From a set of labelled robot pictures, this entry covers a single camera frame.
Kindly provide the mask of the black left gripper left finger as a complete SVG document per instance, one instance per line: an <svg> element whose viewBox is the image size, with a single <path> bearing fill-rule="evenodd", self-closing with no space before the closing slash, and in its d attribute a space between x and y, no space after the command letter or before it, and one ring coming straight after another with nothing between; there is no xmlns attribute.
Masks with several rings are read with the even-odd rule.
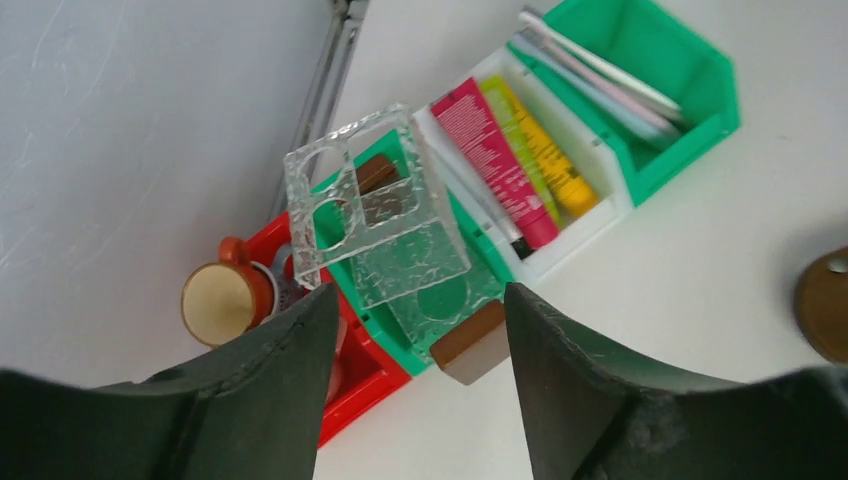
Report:
<svg viewBox="0 0 848 480"><path fill-rule="evenodd" d="M324 285L259 327L140 382L1 374L5 479L309 479L339 308Z"/></svg>

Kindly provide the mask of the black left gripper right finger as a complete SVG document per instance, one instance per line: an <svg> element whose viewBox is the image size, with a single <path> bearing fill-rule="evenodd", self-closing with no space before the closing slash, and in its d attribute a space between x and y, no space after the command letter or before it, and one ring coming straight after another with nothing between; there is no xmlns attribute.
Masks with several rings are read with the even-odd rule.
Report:
<svg viewBox="0 0 848 480"><path fill-rule="evenodd" d="M672 366L519 283L506 327L537 479L843 479L847 370L736 383Z"/></svg>

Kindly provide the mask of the clear acrylic organizer rack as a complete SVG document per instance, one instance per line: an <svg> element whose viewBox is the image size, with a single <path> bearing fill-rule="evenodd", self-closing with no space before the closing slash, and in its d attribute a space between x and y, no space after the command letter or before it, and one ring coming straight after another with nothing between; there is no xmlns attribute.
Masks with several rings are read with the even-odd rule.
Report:
<svg viewBox="0 0 848 480"><path fill-rule="evenodd" d="M371 308L470 270L451 194L406 105L387 106L288 153L283 169L301 285L314 288L331 265L356 259L355 288ZM470 385L503 362L509 347L502 299L436 341L428 366Z"/></svg>

